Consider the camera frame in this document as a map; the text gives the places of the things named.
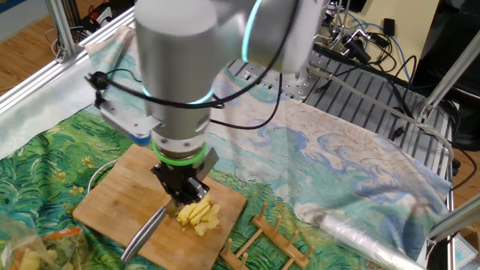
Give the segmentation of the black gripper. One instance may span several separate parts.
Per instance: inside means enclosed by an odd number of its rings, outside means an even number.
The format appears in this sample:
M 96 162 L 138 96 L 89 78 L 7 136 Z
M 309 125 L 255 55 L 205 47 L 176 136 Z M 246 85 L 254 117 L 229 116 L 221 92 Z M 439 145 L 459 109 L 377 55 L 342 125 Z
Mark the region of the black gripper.
M 157 177 L 172 201 L 177 203 L 178 192 L 184 205 L 198 203 L 209 192 L 209 186 L 196 179 L 196 172 L 192 164 L 175 166 L 158 163 L 151 168 L 151 173 Z

